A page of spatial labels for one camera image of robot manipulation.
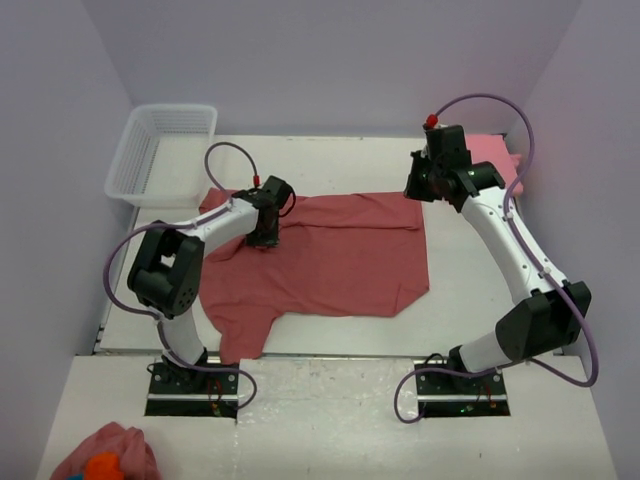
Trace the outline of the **red polo t shirt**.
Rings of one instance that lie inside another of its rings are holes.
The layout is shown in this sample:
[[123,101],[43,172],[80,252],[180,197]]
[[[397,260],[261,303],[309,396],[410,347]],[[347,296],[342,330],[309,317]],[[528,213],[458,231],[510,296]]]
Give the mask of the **red polo t shirt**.
[[226,363],[259,357],[286,313],[391,318],[429,290],[423,209],[399,192],[300,197],[279,238],[204,260],[199,298]]

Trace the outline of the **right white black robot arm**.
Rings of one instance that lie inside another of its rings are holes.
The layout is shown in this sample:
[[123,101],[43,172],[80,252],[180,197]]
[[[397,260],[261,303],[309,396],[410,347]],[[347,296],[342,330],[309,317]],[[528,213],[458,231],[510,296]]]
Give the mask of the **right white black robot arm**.
[[453,348],[453,370],[479,374],[574,343],[591,302],[584,282],[571,282],[530,235],[497,168],[473,163],[459,125],[424,126],[426,145],[411,154],[404,194],[445,201],[479,234],[498,265],[513,308],[492,331]]

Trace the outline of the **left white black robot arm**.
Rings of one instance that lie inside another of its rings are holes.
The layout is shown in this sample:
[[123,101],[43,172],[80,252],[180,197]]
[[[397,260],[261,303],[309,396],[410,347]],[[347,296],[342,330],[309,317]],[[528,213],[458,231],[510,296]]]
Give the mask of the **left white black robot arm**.
[[271,176],[264,185],[237,191],[223,205],[191,220],[145,227],[127,287],[144,306],[141,312],[154,318],[166,361],[209,370],[192,311],[205,257],[238,238],[250,247],[277,246],[281,211],[295,200],[293,188]]

